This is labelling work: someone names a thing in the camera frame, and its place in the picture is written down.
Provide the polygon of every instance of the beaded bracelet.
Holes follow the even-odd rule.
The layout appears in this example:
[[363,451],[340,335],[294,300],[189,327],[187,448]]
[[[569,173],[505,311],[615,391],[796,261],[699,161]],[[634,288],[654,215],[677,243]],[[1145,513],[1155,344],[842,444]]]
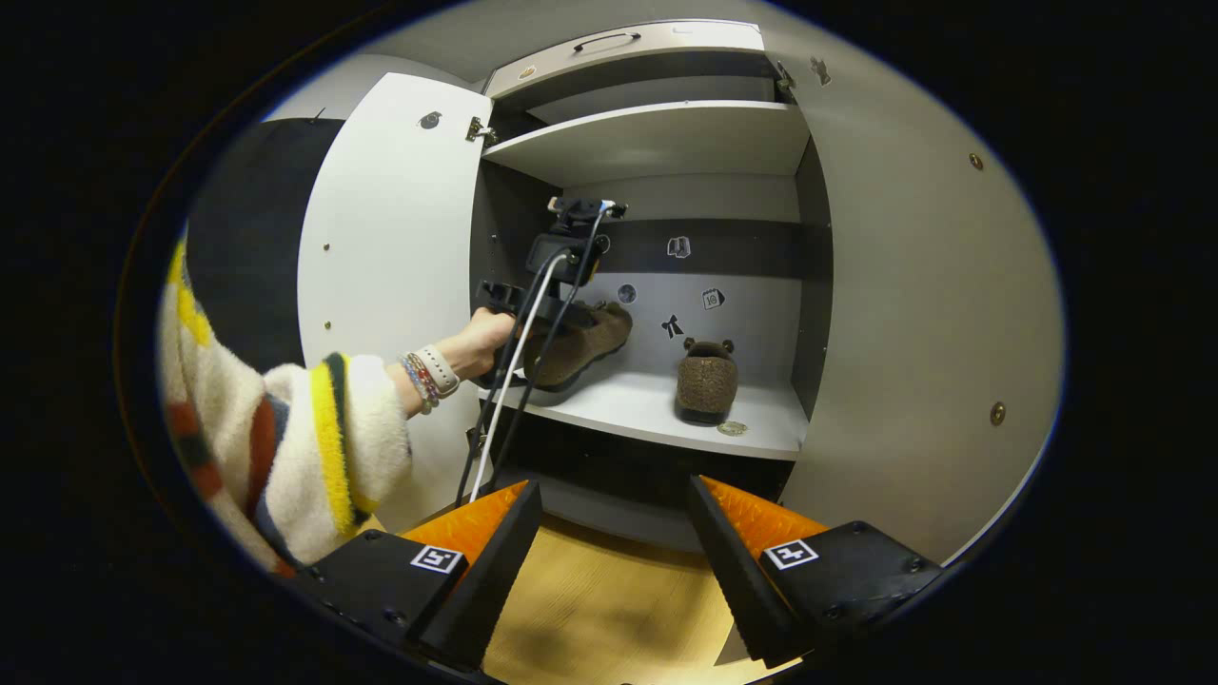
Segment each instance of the beaded bracelet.
[[428,395],[431,397],[431,401],[438,405],[440,386],[436,385],[436,380],[431,378],[431,372],[428,371],[428,364],[423,363],[423,360],[420,360],[414,352],[408,353],[406,358],[410,360],[410,363],[414,364],[415,373],[419,374],[419,380],[428,386]]
[[410,377],[410,383],[414,384],[414,390],[419,392],[419,397],[423,399],[421,413],[424,416],[431,413],[431,408],[435,407],[438,402],[434,400],[431,395],[428,392],[428,386],[419,378],[418,372],[414,371],[414,364],[412,364],[410,360],[404,356],[400,356],[397,361],[400,364],[402,364],[402,368],[406,369],[407,375]]

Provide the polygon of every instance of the white cable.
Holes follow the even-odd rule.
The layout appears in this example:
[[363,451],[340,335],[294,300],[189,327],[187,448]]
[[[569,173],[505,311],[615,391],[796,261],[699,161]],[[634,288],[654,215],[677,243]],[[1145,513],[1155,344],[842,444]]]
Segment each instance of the white cable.
[[[533,318],[537,317],[537,307],[541,305],[542,295],[546,293],[546,288],[549,286],[549,277],[554,274],[554,267],[558,262],[565,261],[568,258],[569,251],[564,251],[549,261],[549,267],[546,268],[546,277],[541,279],[541,286],[537,289],[537,296],[533,297],[533,306],[529,310],[529,318],[525,319],[525,327],[520,330],[520,344],[516,345],[515,352],[512,355],[512,362],[508,363],[508,375],[516,371],[516,362],[520,361],[520,352],[525,349],[525,340],[529,340],[529,329],[532,328]],[[482,474],[486,472],[486,456],[491,452],[491,440],[495,438],[495,427],[499,424],[499,412],[503,410],[503,399],[508,396],[507,388],[499,392],[498,401],[495,405],[495,413],[491,414],[491,428],[486,430],[486,442],[482,444],[482,456],[477,461],[477,475],[474,477],[474,489],[469,492],[470,503],[477,499],[477,489],[482,483]]]

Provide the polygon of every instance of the white shelf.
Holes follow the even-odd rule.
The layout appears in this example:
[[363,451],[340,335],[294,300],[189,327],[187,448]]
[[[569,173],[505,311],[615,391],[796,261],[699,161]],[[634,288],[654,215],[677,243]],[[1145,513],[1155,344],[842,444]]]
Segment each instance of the white shelf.
[[[605,366],[611,358],[591,366],[565,392],[533,390],[526,411],[678,447],[764,460],[795,461],[798,457],[808,433],[808,418],[789,384],[771,388],[742,385],[727,418],[743,423],[748,431],[732,438],[720,433],[715,425],[686,423],[677,418],[676,369],[671,375],[616,372]],[[521,390],[508,390],[507,406],[515,408]],[[486,399],[486,390],[479,390],[479,397]]]
[[699,100],[571,119],[501,143],[482,158],[560,188],[687,173],[793,176],[808,137],[792,105]]

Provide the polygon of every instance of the drawer handle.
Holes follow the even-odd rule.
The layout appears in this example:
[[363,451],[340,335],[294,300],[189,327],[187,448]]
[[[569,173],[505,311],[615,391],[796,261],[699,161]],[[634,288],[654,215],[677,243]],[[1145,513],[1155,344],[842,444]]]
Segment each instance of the drawer handle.
[[583,51],[583,46],[587,45],[588,43],[596,43],[597,40],[604,40],[607,38],[620,38],[622,35],[628,35],[631,40],[638,40],[639,38],[643,38],[643,34],[635,33],[635,32],[614,33],[614,34],[610,34],[610,35],[602,35],[600,38],[593,38],[591,40],[585,40],[583,43],[580,43],[579,45],[575,46],[575,51],[576,52],[582,52]]

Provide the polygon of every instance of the bracelet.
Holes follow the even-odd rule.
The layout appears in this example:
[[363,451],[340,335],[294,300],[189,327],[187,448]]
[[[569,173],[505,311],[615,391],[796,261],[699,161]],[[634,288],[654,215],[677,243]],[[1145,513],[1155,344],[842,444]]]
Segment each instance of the bracelet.
[[414,366],[410,363],[410,360],[400,356],[397,361],[400,364],[402,364],[402,368],[406,369],[407,375],[410,377],[410,383],[414,384],[414,389],[415,391],[419,392],[419,397],[423,399],[421,413],[424,416],[431,413],[431,408],[435,407],[437,402],[431,397],[430,392],[428,392],[428,386],[424,385],[423,380],[419,378],[418,372],[414,371]]
[[460,386],[460,378],[457,377],[453,368],[448,366],[448,360],[445,358],[435,345],[428,345],[414,355],[428,368],[428,373],[436,383],[436,389],[440,390],[441,397],[447,397],[457,391],[457,388]]
[[424,364],[423,360],[420,360],[419,356],[415,355],[414,352],[407,355],[406,358],[410,360],[410,363],[414,366],[415,373],[419,374],[419,380],[423,380],[423,384],[428,386],[428,394],[431,396],[431,401],[438,405],[440,386],[437,386],[435,379],[431,378],[431,373],[428,371],[426,364]]

